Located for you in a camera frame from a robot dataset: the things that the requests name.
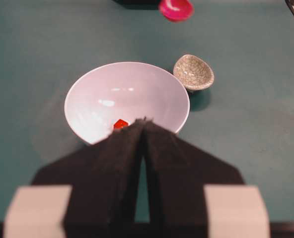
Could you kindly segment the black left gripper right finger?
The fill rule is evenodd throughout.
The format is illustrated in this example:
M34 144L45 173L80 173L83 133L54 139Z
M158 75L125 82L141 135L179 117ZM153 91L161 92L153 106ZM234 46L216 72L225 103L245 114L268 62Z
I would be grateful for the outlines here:
M154 124L142 132L150 224L160 238L206 238L203 186L244 184L234 166Z

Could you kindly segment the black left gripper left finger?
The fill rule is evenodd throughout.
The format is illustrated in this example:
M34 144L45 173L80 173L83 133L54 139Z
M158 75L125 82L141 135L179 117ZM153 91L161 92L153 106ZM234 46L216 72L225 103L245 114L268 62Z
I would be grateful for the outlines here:
M69 238L124 238L135 218L144 119L40 168L32 185L71 185Z

